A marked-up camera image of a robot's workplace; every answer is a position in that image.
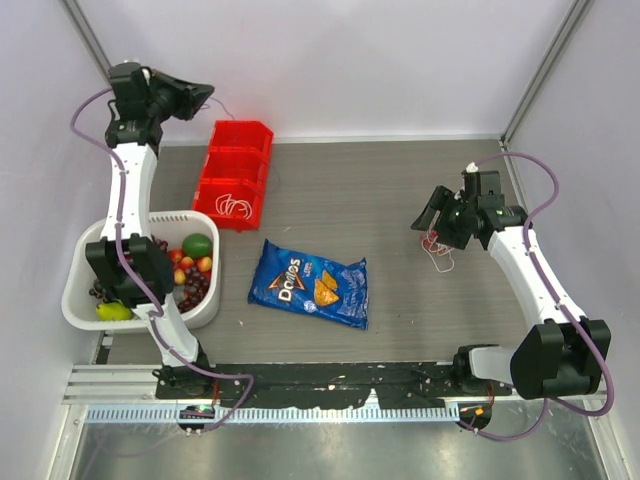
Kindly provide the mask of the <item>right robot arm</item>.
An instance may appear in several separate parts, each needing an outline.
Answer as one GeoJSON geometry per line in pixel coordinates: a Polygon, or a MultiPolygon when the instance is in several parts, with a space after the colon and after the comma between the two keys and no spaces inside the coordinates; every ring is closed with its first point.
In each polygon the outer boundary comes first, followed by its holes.
{"type": "Polygon", "coordinates": [[[478,240],[506,276],[528,332],[515,349],[460,347],[451,371],[453,386],[472,395],[493,380],[514,387],[524,399],[595,393],[602,378],[599,362],[611,342],[606,322],[589,319],[564,290],[539,248],[526,210],[506,204],[499,172],[465,172],[462,177],[458,192],[437,186],[411,227],[435,233],[439,243],[456,250],[478,240]]]}

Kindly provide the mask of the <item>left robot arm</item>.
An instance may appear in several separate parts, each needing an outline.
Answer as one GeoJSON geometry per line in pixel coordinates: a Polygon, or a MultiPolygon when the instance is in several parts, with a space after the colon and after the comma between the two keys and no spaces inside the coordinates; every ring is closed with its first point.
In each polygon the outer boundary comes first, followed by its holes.
{"type": "Polygon", "coordinates": [[[159,384],[200,399],[211,391],[214,374],[175,302],[173,267],[152,238],[149,202],[163,123],[191,120],[215,89],[138,62],[111,67],[108,82],[111,119],[104,140],[90,142],[111,160],[109,207],[85,257],[106,291],[144,321],[162,357],[154,372],[159,384]]]}

